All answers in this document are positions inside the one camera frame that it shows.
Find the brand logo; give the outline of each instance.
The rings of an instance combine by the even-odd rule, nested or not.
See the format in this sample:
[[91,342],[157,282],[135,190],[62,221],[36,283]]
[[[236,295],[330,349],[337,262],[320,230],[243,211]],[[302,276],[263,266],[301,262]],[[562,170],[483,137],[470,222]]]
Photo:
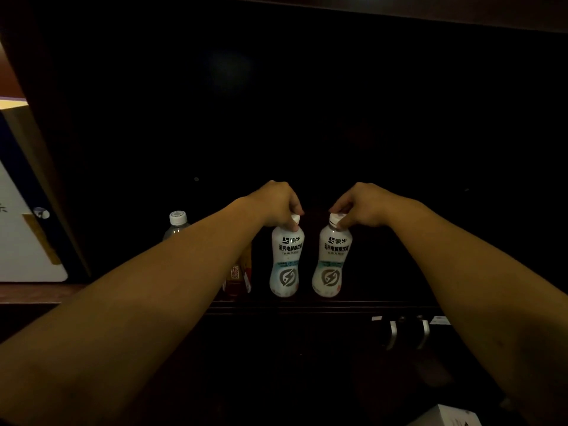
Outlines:
[[285,287],[293,286],[296,282],[296,269],[284,269],[280,272],[280,284]]
[[324,286],[333,287],[339,282],[340,273],[337,269],[326,269],[322,272]]

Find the finger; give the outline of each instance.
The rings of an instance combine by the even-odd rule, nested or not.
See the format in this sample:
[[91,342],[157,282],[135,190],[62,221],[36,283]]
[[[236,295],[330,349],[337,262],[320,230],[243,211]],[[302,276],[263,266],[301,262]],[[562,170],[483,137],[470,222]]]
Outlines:
[[290,189],[292,194],[290,195],[290,210],[298,215],[304,215],[304,210],[302,209],[302,205],[300,204],[300,199],[298,199],[298,195]]
[[349,206],[353,202],[353,188],[350,188],[347,192],[337,199],[335,204],[330,207],[330,212],[332,214],[337,214],[344,207]]
[[284,227],[291,232],[297,232],[300,228],[298,224],[296,224],[296,222],[292,219],[292,217],[290,217],[288,222],[284,224]]
[[355,224],[357,224],[356,209],[353,208],[347,215],[339,220],[339,222],[337,223],[337,228],[340,230],[347,230],[349,227]]

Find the white bottle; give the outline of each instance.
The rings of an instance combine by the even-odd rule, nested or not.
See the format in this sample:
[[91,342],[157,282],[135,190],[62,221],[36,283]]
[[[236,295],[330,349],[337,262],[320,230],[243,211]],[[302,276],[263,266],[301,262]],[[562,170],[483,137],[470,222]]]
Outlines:
[[[300,215],[292,214],[296,224],[300,223]],[[270,289],[281,298],[288,298],[298,290],[298,261],[304,246],[304,232],[290,232],[277,227],[272,232],[272,273]]]
[[164,241],[170,236],[173,236],[176,233],[180,233],[181,230],[190,226],[190,224],[188,223],[188,216],[183,211],[173,211],[170,214],[170,224],[170,228],[166,230],[164,239],[162,239]]
[[353,241],[349,230],[337,229],[337,223],[344,216],[345,214],[330,214],[330,224],[320,232],[319,257],[312,287],[325,298],[332,298],[341,290],[343,264]]

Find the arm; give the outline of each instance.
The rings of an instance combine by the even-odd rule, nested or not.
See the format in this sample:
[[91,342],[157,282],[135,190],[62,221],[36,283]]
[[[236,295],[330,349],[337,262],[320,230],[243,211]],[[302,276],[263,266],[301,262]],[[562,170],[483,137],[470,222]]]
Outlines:
[[512,257],[374,184],[356,184],[330,212],[338,224],[389,225],[452,325],[531,424],[566,424],[568,296]]
[[201,318],[263,225],[296,231],[287,183],[269,182],[85,288],[0,346],[0,418],[112,419]]

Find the white sticker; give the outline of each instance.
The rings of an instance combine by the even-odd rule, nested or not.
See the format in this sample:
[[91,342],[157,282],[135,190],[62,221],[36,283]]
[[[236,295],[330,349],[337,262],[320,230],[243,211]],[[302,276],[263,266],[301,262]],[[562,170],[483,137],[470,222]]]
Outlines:
[[430,322],[430,324],[447,324],[447,325],[451,326],[450,321],[443,315],[442,316],[440,316],[440,315],[435,316],[432,319],[432,321]]

